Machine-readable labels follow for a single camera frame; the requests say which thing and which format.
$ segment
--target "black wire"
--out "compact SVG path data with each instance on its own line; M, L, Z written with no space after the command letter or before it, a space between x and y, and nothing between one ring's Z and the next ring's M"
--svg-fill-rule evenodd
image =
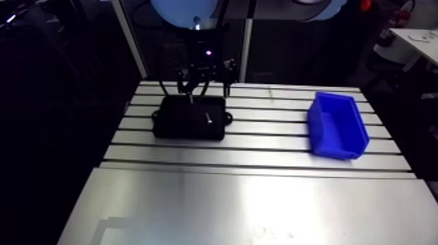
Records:
M131 20L132 20L132 23L133 23L136 27L139 27L139 28L142 28L142 29L145 29L145 30L150 30L150 31L153 31L153 30L162 30L163 27L162 27L161 25L143 25L143 24L138 23L138 22L136 21L136 14L137 14L137 11L138 11L141 7L143 7L143 6L145 6L145 5L149 4L149 3L151 3L151 0L144 0L143 2L139 3L138 5L136 5L136 6L132 9L132 11L131 11Z
M155 70L156 70L156 79L158 80L161 90L163 90L163 93L165 96L169 96L168 90L166 89L166 87L163 84L163 80L161 77L161 65L160 65L160 56L163 50L163 46L160 45L160 47L158 47L158 50L156 51L156 55L155 55Z
M209 88L210 81L205 81L204 87L202 88L201 93L199 94L198 100L196 100L196 103L199 103L201 99L204 97L205 93L207 92L207 89Z
M254 12L256 11L257 0L250 0L250 4L248 6L248 14L246 15L247 19L254 18Z
M222 6L220 7L220 12L218 16L218 21L216 22L216 29L222 27L222 22L224 22L225 13L227 12L229 0L224 0Z

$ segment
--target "aluminum table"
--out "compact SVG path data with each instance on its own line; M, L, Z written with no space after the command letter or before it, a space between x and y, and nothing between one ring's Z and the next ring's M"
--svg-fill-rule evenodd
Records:
M150 118L162 91L141 82L58 245L438 244L437 203L358 89L234 87L223 141L165 140ZM357 160L309 153L318 90L357 101L372 138Z
M177 93L175 82L165 85L169 93ZM339 161L310 154L306 111L316 91L345 94L355 99L371 137L363 156ZM211 84L207 94L221 95L222 85ZM348 171L353 177L365 177L367 172L371 177L415 178L397 144L357 88L234 84L226 102L234 121L226 127L225 139L219 142L156 139L151 132L151 114L163 97L158 82L140 83L100 167L181 170L183 166L199 166L207 167L208 172L218 166L280 167L300 170L296 173L330 169L330 176L335 171L345 176Z
M436 245L422 180L95 169L58 245Z

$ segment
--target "blue plastic bin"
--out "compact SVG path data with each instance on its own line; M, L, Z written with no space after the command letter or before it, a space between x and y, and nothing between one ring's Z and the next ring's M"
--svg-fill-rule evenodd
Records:
M370 141L350 96L316 92L307 119L310 145L316 155L356 159Z

